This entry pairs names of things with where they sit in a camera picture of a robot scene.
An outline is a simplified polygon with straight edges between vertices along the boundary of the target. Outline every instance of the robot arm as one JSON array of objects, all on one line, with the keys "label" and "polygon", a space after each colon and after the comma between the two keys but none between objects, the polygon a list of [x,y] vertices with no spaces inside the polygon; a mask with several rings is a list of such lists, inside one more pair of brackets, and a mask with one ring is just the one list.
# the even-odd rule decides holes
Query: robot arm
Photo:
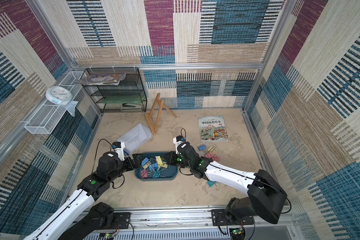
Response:
[{"label": "robot arm", "polygon": [[72,238],[71,232],[65,232],[72,222],[88,207],[90,207],[107,189],[110,183],[120,177],[126,171],[134,170],[136,164],[132,159],[124,158],[124,143],[114,142],[114,152],[106,152],[99,158],[99,165],[96,171],[83,179],[77,186],[77,190],[69,199],[50,217],[46,222],[37,228],[33,233],[25,237],[25,240],[57,240],[57,239],[83,239],[88,233],[113,222],[113,208],[100,203],[91,208],[92,214],[86,229],[88,233],[75,232],[82,237]]},{"label": "robot arm", "polygon": [[269,223],[278,223],[287,193],[268,172],[261,169],[257,173],[239,171],[200,157],[182,136],[175,137],[173,143],[177,154],[172,152],[166,155],[170,165],[187,167],[199,179],[221,182],[248,195],[230,200],[225,209],[228,222],[234,223],[243,217],[258,215]]},{"label": "robot arm", "polygon": [[[199,156],[182,136],[174,138],[173,143],[176,151],[164,156],[168,165],[187,167],[199,179],[221,182],[248,195],[243,199],[232,198],[228,203],[225,215],[230,224],[253,215],[259,215],[273,224],[278,222],[287,194],[268,172],[239,171]],[[114,145],[114,152],[106,152],[100,157],[96,172],[84,178],[66,203],[25,240],[83,239],[99,227],[112,227],[113,208],[99,203],[91,208],[83,220],[67,230],[85,209],[109,189],[113,180],[126,171],[140,167],[140,161],[130,157],[124,159],[124,143],[115,142]]]}]

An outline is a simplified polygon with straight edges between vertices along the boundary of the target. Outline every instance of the beige floor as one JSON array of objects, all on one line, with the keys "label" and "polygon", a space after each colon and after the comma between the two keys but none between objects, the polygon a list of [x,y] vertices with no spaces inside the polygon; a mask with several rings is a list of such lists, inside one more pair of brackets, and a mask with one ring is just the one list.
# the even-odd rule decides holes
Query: beige floor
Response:
[{"label": "beige floor", "polygon": [[[187,141],[198,151],[197,146],[201,145],[198,117],[222,115],[229,142],[216,143],[218,147],[216,154],[221,158],[220,163],[248,172],[257,172],[260,169],[259,160],[239,109],[195,109],[173,112],[178,116],[177,119],[163,110],[157,135],[145,142],[136,152],[173,151],[175,148],[172,138],[180,135],[182,128],[187,130]],[[101,138],[113,142],[139,122],[147,125],[144,113],[104,114],[76,185],[91,172],[97,142]],[[96,158],[98,159],[106,151],[109,151],[109,144],[102,141]],[[189,170],[184,169],[183,172],[189,173]],[[225,205],[232,197],[245,197],[243,193],[226,185],[220,184],[220,189],[216,191],[214,187],[206,184],[206,180],[180,173],[171,181],[151,182],[138,180],[133,171],[124,175],[124,185],[117,190],[107,190],[97,202],[105,202],[111,207]],[[120,179],[115,181],[115,186],[121,184]]]}]

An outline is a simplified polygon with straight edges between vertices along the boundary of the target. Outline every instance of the patterned wallpaper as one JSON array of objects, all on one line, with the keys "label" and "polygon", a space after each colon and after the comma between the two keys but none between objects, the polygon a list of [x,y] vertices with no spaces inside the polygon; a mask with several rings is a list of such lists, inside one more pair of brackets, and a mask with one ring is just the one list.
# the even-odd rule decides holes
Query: patterned wallpaper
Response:
[{"label": "patterned wallpaper", "polygon": [[284,0],[41,2],[79,65],[113,65],[261,61]]},{"label": "patterned wallpaper", "polygon": [[50,135],[27,133],[0,166],[0,238],[22,239],[55,212],[97,122],[80,90],[75,117],[66,112]]},{"label": "patterned wallpaper", "polygon": [[0,143],[66,70],[25,1],[0,1]]},{"label": "patterned wallpaper", "polygon": [[298,0],[249,108],[306,239],[360,239],[360,0]]},{"label": "patterned wallpaper", "polygon": [[172,109],[242,108],[257,69],[140,71],[152,107],[156,94]]},{"label": "patterned wallpaper", "polygon": [[[41,0],[78,65],[262,61],[284,0]],[[148,108],[241,108],[256,69],[141,71]]]},{"label": "patterned wallpaper", "polygon": [[[24,0],[0,0],[0,143],[67,70]],[[97,121],[81,91],[75,117],[20,141],[0,166],[0,239],[22,239],[63,198]]]}]

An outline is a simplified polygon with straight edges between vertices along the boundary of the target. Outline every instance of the book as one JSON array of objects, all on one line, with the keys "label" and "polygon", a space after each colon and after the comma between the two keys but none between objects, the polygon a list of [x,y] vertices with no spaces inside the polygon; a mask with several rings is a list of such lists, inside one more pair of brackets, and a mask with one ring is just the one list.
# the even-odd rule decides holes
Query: book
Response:
[{"label": "book", "polygon": [[87,78],[75,81],[77,84],[86,85],[118,85],[125,79],[126,74],[93,74]]},{"label": "book", "polygon": [[228,142],[223,116],[200,117],[199,131],[202,142]]}]

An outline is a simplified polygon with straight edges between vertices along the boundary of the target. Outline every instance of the metal vent grille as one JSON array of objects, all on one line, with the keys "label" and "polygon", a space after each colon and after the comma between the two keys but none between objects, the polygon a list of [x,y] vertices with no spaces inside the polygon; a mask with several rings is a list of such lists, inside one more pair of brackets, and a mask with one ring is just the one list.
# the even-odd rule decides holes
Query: metal vent grille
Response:
[{"label": "metal vent grille", "polygon": [[[84,240],[105,240],[99,237],[100,233],[91,233]],[[121,231],[114,240],[130,240],[132,231]],[[231,236],[223,235],[218,229],[184,229],[161,231],[135,231],[135,240],[183,240],[183,239],[230,239]]]}]

